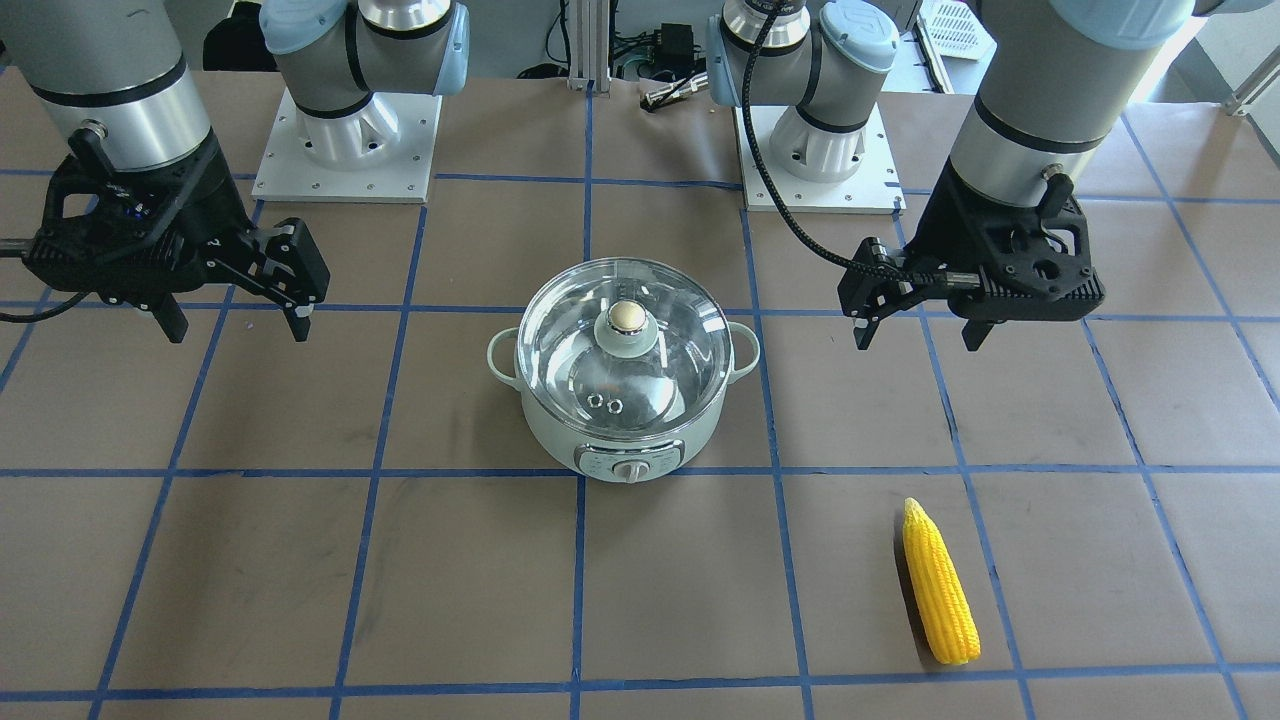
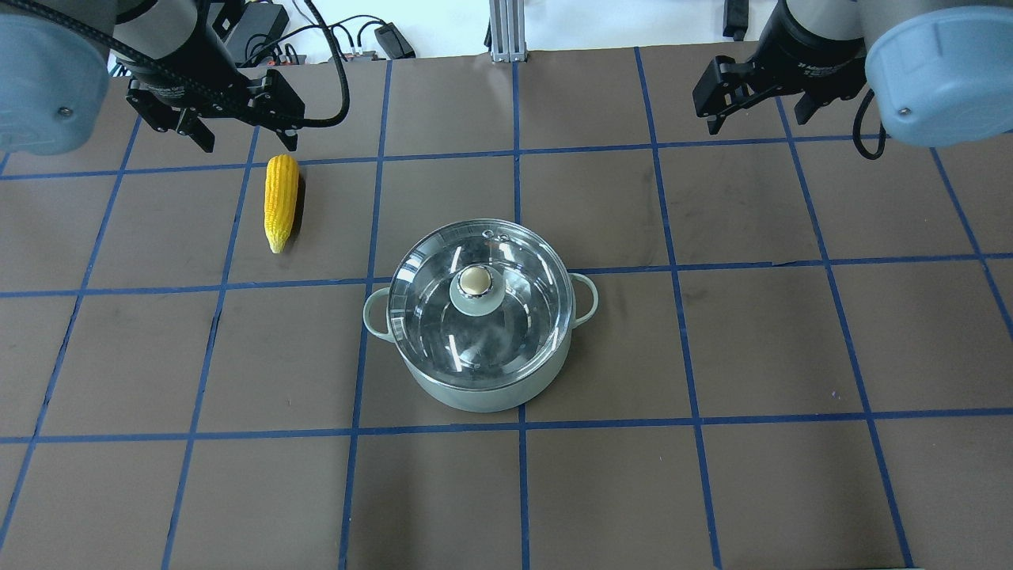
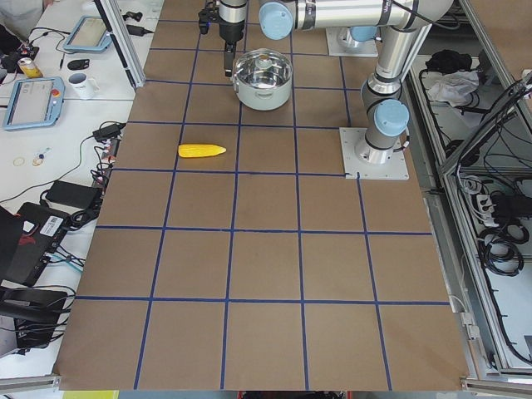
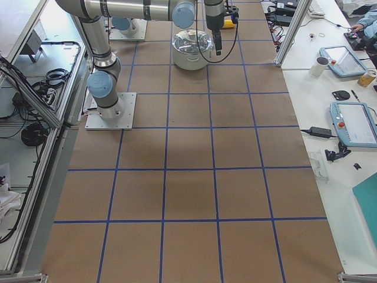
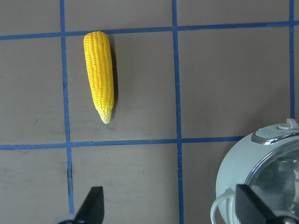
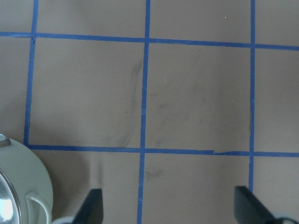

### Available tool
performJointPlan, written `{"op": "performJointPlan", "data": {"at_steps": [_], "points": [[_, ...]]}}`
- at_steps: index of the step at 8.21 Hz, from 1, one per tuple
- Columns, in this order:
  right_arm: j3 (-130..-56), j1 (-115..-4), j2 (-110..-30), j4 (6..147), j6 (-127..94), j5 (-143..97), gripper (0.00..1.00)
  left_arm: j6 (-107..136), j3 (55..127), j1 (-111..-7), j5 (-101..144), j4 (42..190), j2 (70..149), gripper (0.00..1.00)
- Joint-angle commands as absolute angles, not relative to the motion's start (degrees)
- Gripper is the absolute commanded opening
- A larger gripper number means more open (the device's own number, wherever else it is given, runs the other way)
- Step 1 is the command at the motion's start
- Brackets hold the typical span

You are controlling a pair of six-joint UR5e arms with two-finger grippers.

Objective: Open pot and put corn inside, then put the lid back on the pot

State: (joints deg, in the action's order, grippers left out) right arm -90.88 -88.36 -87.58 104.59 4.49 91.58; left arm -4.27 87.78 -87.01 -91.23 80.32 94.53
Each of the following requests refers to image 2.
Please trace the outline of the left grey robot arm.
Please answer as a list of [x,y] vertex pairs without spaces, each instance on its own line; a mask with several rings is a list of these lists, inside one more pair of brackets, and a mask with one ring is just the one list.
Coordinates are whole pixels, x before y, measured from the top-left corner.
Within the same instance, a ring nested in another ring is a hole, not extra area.
[[[148,55],[119,55],[131,75],[127,103],[157,132],[214,149],[210,118],[231,118],[221,95],[267,113],[294,149],[304,102],[276,71],[249,78],[194,1],[46,1],[44,7]],[[2,5],[2,151],[57,155],[86,144],[104,107],[111,48],[32,12]]]

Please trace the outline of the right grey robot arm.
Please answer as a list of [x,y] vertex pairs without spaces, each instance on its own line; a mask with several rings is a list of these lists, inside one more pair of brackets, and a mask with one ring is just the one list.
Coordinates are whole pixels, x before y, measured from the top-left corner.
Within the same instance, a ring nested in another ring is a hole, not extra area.
[[1009,132],[1012,123],[1009,1],[778,1],[755,53],[717,55],[693,90],[710,134],[731,113],[796,95],[806,125],[835,101],[861,97],[879,137],[945,147]]

